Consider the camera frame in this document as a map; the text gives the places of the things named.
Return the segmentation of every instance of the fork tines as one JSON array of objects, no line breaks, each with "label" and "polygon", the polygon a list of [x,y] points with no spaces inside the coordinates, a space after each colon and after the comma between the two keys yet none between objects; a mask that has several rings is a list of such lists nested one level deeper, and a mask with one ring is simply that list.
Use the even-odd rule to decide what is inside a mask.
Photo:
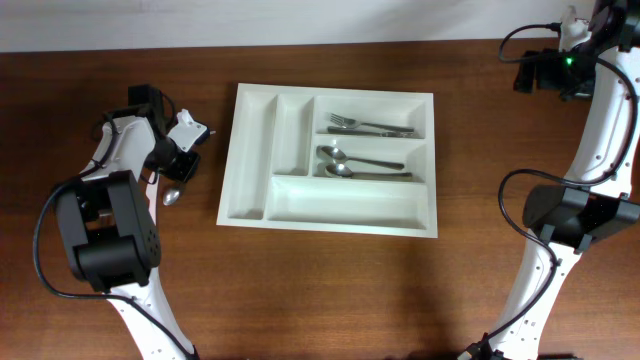
[{"label": "fork tines", "polygon": [[346,118],[340,115],[336,115],[334,113],[331,113],[331,122],[338,125],[338,126],[343,126],[344,125],[344,120]]}]

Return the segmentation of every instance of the white backdrop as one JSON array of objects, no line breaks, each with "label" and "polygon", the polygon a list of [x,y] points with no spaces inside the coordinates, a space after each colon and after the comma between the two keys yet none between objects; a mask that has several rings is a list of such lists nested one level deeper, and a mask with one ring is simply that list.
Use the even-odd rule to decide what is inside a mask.
[{"label": "white backdrop", "polygon": [[[0,52],[501,38],[594,0],[0,0]],[[526,37],[550,36],[532,32]]]}]

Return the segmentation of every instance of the empty compartment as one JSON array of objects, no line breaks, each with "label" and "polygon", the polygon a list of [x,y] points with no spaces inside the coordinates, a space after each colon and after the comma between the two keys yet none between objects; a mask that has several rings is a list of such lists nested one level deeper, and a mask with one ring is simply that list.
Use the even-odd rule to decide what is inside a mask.
[{"label": "empty compartment", "polygon": [[269,157],[273,142],[276,95],[261,92],[239,94],[242,109],[234,118],[227,163],[235,163],[229,194],[230,218],[262,219],[269,184]]},{"label": "empty compartment", "polygon": [[272,156],[274,174],[307,175],[312,117],[313,97],[293,94],[278,96]]},{"label": "empty compartment", "polygon": [[327,177],[325,174],[326,160],[320,157],[318,147],[332,146],[338,148],[348,158],[362,158],[367,160],[387,161],[404,164],[404,169],[394,170],[382,166],[371,165],[355,160],[347,160],[345,165],[353,172],[397,174],[410,172],[413,182],[424,183],[427,179],[428,154],[424,140],[411,140],[359,136],[316,135],[313,143],[312,174],[317,177]]},{"label": "empty compartment", "polygon": [[278,176],[271,181],[268,220],[419,230],[429,225],[427,189],[417,184]]},{"label": "empty compartment", "polygon": [[[424,139],[427,131],[427,117],[433,117],[433,100],[431,97],[424,96],[415,99],[407,99],[406,95],[404,96],[397,98],[318,96],[314,109],[315,132],[327,134],[328,126],[338,126],[330,120],[331,114],[336,114],[360,122],[412,127],[414,129],[412,137]],[[389,131],[366,125],[360,125],[356,130]]]}]

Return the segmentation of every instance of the metal spoon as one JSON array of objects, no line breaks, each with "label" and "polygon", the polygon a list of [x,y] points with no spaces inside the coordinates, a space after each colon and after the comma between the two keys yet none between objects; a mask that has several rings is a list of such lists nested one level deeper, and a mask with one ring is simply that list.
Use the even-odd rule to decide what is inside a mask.
[{"label": "metal spoon", "polygon": [[326,162],[334,164],[344,164],[349,160],[358,161],[366,164],[377,165],[394,170],[404,169],[404,164],[389,161],[368,160],[362,158],[348,157],[343,151],[333,146],[318,146],[316,148],[318,157]]},{"label": "metal spoon", "polygon": [[332,178],[356,179],[356,180],[379,180],[379,181],[413,181],[413,174],[376,174],[376,173],[354,173],[344,164],[329,164],[324,168],[324,173]]},{"label": "metal spoon", "polygon": [[173,205],[178,201],[180,195],[184,193],[184,189],[184,183],[174,184],[164,192],[164,195],[162,196],[162,203],[166,206]]}]

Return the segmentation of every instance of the brown table surface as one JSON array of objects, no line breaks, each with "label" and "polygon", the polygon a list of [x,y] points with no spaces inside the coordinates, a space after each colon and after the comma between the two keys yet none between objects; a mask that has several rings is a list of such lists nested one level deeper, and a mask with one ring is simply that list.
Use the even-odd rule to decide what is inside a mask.
[{"label": "brown table surface", "polygon": [[[553,46],[516,41],[510,50]],[[498,41],[277,46],[0,55],[0,348],[5,359],[138,359],[114,309],[56,298],[31,260],[37,213],[77,173],[103,111],[151,83],[217,131],[187,193],[159,208],[162,285],[203,359],[384,359],[458,353],[497,320],[524,240],[499,213],[510,170],[562,175],[589,103],[511,90]],[[237,84],[435,94],[438,239],[216,226]],[[506,191],[515,218],[528,190]],[[640,226],[594,246],[565,283],[542,353],[637,359]],[[45,272],[90,291],[68,269],[54,217]]]}]

